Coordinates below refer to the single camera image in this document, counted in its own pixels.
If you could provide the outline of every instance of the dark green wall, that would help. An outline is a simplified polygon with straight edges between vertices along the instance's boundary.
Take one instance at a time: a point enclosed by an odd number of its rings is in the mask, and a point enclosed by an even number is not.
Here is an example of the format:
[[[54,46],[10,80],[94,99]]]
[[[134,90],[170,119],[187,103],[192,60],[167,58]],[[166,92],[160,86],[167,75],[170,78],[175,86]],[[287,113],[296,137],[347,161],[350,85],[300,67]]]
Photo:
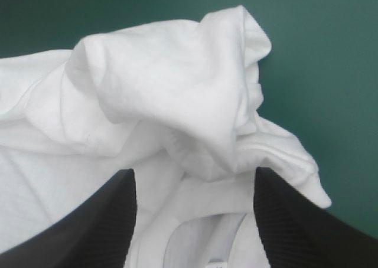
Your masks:
[[[378,237],[378,0],[0,0],[0,57],[238,4],[273,44],[261,115],[314,155],[330,211]]]

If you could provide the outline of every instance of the garment label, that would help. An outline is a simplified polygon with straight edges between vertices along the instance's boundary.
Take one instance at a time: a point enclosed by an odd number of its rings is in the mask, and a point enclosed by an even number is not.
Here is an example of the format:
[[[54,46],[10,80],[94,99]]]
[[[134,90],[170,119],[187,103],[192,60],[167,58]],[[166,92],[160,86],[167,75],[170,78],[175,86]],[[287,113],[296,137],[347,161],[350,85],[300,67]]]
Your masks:
[[[210,262],[205,268],[227,268],[227,262]]]

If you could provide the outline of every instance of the white fabric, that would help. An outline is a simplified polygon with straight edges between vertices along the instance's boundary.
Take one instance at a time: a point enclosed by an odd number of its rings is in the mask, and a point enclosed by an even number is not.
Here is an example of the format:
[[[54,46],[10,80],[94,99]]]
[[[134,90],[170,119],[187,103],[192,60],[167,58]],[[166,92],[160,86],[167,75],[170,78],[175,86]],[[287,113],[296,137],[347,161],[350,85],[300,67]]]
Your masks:
[[[0,60],[0,251],[64,217],[121,168],[136,178],[130,268],[162,268],[185,221],[251,213],[257,166],[328,206],[312,157],[256,112],[257,62],[270,49],[238,6]]]
[[[168,242],[164,268],[205,268],[209,263],[226,262],[244,217],[243,213],[212,215],[181,224]]]

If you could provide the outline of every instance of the crumpled white cloth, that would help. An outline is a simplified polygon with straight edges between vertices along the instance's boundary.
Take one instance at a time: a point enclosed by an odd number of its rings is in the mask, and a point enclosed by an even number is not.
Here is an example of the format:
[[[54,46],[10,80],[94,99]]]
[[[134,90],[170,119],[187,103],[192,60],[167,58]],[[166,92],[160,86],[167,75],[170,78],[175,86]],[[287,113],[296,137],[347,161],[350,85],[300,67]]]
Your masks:
[[[269,166],[329,206],[313,158],[256,112],[257,62],[270,49],[238,6],[201,22],[153,22],[87,36],[73,50],[1,59],[0,251],[64,217],[121,168],[134,168],[136,178],[130,255],[149,233],[153,242],[159,214],[175,206],[167,205],[172,192],[193,186],[183,182],[238,189],[230,181]],[[219,210],[250,207],[246,198]],[[186,219],[211,212],[197,206]],[[144,267],[132,257],[143,256],[128,256],[127,265]]]

